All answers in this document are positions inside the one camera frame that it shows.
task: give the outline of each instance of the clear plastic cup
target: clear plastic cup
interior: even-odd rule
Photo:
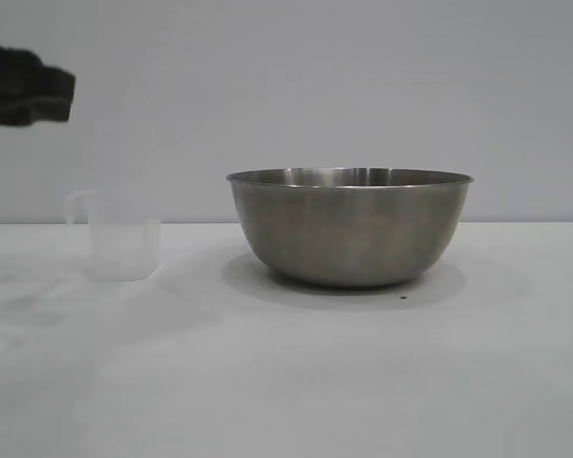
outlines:
[[[73,193],[68,197],[68,224],[74,224],[79,201],[87,211],[94,278],[142,280],[159,267],[160,220],[149,196],[121,188]]]

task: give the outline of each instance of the black cloth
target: black cloth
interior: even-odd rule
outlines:
[[[73,74],[43,65],[33,52],[0,47],[0,126],[68,121],[74,83]]]

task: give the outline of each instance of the bowl rim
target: bowl rim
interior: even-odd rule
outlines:
[[[338,171],[338,170],[355,170],[355,169],[368,169],[378,171],[396,171],[396,172],[420,172],[425,174],[440,174],[449,175],[456,178],[455,181],[441,182],[441,183],[425,183],[425,184],[396,184],[396,185],[380,185],[380,186],[361,186],[361,185],[346,185],[346,186],[324,186],[324,185],[308,185],[308,184],[288,184],[288,183],[265,183],[260,181],[253,181],[249,179],[242,179],[241,176],[252,173],[262,172],[281,172],[281,171]],[[469,184],[474,181],[470,175],[465,175],[459,172],[445,172],[441,170],[426,170],[426,169],[402,169],[402,168],[387,168],[387,167],[292,167],[292,168],[277,168],[277,169],[259,169],[259,170],[245,170],[241,172],[234,172],[227,175],[227,181],[236,184],[246,184],[250,186],[265,186],[272,188],[305,188],[305,189],[411,189],[411,188],[435,188],[443,186],[458,186]]]

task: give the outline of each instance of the stainless steel bowl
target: stainless steel bowl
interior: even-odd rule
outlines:
[[[379,286],[431,267],[472,178],[403,169],[275,169],[227,177],[257,257],[292,278]]]

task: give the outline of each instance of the measuring cup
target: measuring cup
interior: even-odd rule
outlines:
[[[159,267],[160,221],[147,195],[120,188],[72,193],[66,207],[68,224],[74,224],[78,202],[87,211],[91,266],[96,279],[141,280]]]

